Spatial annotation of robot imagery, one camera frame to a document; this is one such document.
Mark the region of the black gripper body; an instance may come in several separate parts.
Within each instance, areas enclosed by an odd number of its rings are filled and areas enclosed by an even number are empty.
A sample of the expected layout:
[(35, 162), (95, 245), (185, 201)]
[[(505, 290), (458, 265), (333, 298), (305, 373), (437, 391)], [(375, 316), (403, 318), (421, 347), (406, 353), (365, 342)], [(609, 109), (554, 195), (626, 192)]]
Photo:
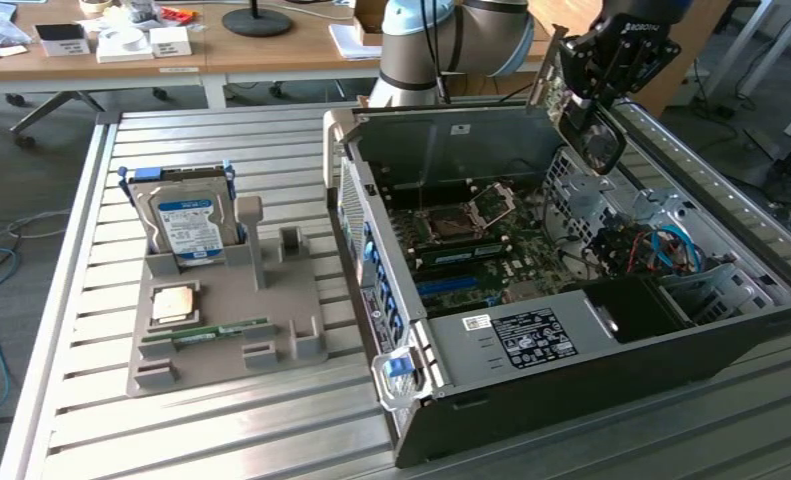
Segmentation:
[(605, 0), (590, 25), (587, 38), (600, 54), (614, 53), (625, 38), (668, 38), (670, 28), (686, 14), (684, 0)]

